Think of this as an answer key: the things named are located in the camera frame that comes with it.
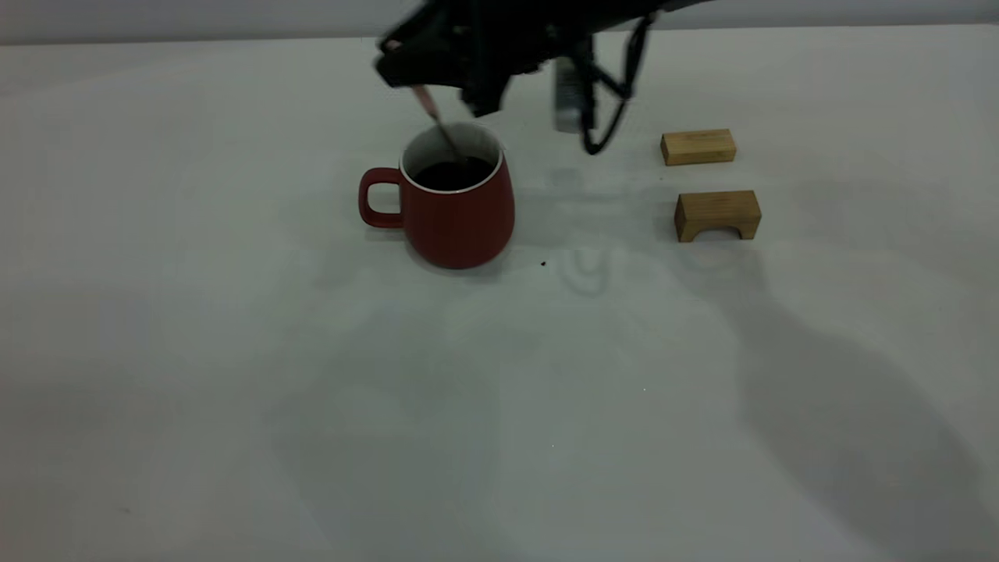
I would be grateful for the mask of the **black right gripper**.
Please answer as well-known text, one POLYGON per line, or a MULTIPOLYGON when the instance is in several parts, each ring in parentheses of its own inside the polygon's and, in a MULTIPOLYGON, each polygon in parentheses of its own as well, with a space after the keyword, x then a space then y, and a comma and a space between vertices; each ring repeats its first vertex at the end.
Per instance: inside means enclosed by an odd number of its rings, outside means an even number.
POLYGON ((424 2, 382 37, 375 71, 393 88, 460 89, 472 117, 502 110, 511 77, 556 57, 571 44, 660 11, 663 1, 470 1, 472 78, 463 40, 454 34, 464 8, 424 2))

